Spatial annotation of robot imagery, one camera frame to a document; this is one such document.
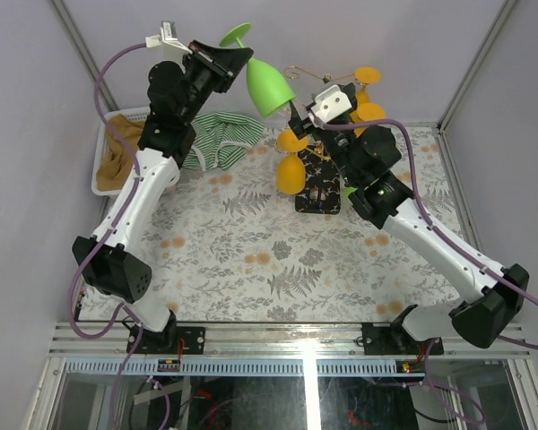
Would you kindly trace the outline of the green plastic cup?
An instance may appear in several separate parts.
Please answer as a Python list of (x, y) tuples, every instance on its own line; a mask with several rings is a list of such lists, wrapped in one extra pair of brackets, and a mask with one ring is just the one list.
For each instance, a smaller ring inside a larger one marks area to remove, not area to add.
[(230, 30), (220, 41), (228, 59), (229, 70), (237, 75), (246, 68), (247, 92), (261, 117), (266, 118), (292, 102), (296, 95), (281, 72), (265, 61), (253, 57), (243, 37), (251, 28), (244, 22)]

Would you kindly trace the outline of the orange plastic cup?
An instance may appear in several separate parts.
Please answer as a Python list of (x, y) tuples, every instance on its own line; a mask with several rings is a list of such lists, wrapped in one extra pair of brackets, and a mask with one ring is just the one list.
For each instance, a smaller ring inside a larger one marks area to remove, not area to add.
[(283, 131), (276, 148), (287, 155), (276, 169), (276, 186), (284, 194), (298, 194), (305, 188), (306, 169), (298, 153), (308, 147), (308, 137), (298, 138), (292, 130)]

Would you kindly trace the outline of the orange wine glass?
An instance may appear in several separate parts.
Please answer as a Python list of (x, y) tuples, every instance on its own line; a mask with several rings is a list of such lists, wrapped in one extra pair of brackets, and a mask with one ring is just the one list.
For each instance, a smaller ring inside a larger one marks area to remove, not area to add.
[(382, 73), (374, 67), (360, 67), (354, 73), (355, 82), (360, 85), (360, 89), (356, 92), (356, 98), (359, 104), (369, 103), (368, 86), (379, 83), (382, 79)]
[(355, 110), (350, 113), (353, 123), (368, 122), (386, 117), (385, 110), (376, 103), (360, 103)]

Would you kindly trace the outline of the gold wine glass rack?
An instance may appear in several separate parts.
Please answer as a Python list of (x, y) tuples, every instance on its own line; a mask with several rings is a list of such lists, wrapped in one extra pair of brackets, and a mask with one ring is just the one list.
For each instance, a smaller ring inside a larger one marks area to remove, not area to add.
[[(331, 75), (326, 74), (322, 77), (302, 69), (297, 66), (287, 67), (283, 75), (288, 79), (297, 79), (299, 73), (305, 73), (315, 78), (320, 78), (324, 83), (333, 82)], [(356, 107), (359, 104), (358, 93), (364, 87), (361, 85), (360, 90), (355, 90), (354, 84), (349, 84), (352, 90), (349, 90), (349, 99), (351, 100), (351, 109), (344, 114), (346, 121), (353, 122), (349, 117), (356, 116)], [(308, 136), (308, 146), (300, 150), (296, 155), (303, 162), (305, 168), (305, 187), (296, 194), (295, 211), (300, 213), (336, 215), (341, 209), (341, 179), (330, 160), (329, 154), (325, 150), (324, 144), (320, 139), (314, 136)]]

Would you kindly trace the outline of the green wine glass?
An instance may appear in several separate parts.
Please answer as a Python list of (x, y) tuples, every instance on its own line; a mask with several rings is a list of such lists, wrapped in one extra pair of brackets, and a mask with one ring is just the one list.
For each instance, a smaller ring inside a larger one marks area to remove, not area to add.
[(353, 194), (356, 191), (356, 188), (355, 187), (346, 187), (344, 189), (344, 191), (345, 191), (345, 195), (347, 197), (349, 197), (351, 194)]

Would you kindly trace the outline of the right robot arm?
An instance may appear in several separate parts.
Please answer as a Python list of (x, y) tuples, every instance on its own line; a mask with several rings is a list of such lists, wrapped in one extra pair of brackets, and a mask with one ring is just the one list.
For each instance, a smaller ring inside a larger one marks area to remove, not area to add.
[(349, 112), (356, 105), (353, 85), (329, 82), (314, 95), (304, 116), (290, 107), (288, 125), (298, 138), (310, 135), (323, 143), (355, 212), (411, 247), (459, 296), (442, 304), (407, 307), (392, 322), (393, 347), (407, 354), (423, 341), (449, 333), (477, 348), (490, 347), (521, 310), (528, 272), (485, 256), (429, 214), (417, 183), (406, 185), (391, 171), (402, 158), (394, 129), (413, 153), (405, 126), (394, 119), (353, 123)]

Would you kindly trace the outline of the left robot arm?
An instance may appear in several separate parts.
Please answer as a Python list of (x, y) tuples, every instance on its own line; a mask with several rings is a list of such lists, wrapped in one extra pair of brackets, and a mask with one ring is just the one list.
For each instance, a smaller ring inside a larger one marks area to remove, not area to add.
[(157, 352), (178, 343), (176, 317), (152, 292), (152, 269), (138, 254), (144, 224), (163, 191), (177, 183), (195, 140), (192, 122), (214, 93), (227, 92), (252, 58), (249, 47), (211, 47), (193, 40), (178, 61), (161, 61), (148, 73), (150, 112), (133, 154), (133, 166), (108, 216), (89, 237), (74, 240), (78, 264), (67, 305), (80, 280), (118, 299), (138, 332)]

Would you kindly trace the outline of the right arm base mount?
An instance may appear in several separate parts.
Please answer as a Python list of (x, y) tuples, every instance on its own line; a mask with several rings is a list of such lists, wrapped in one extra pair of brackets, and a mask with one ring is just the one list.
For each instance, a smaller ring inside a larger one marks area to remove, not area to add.
[(415, 340), (398, 324), (385, 322), (363, 322), (361, 337), (364, 353), (370, 356), (418, 356), (430, 344)]

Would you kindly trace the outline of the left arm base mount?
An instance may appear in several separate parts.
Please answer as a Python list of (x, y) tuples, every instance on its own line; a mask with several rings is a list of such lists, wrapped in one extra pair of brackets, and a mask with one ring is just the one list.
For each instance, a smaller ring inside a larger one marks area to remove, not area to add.
[(123, 321), (129, 330), (126, 350), (145, 355), (202, 355), (204, 353), (206, 329), (203, 326), (178, 325), (175, 316), (169, 318), (164, 331), (143, 330), (141, 340), (134, 346), (139, 327), (133, 322)]

